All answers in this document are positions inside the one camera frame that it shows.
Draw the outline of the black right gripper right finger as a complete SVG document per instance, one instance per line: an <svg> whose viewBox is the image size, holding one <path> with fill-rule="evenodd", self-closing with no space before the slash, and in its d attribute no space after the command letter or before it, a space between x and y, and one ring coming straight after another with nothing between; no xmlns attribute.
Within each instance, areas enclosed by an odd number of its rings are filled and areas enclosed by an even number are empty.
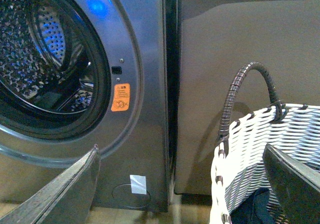
<svg viewBox="0 0 320 224"><path fill-rule="evenodd" d="M268 181L290 223L319 223L319 172L268 144L262 155Z"/></svg>

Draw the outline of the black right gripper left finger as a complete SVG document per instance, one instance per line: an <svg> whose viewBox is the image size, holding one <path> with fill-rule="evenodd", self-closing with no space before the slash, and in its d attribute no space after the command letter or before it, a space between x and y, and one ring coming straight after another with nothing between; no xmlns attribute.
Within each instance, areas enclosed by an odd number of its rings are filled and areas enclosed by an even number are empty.
<svg viewBox="0 0 320 224"><path fill-rule="evenodd" d="M0 218L1 223L85 223L100 170L99 148L87 154Z"/></svg>

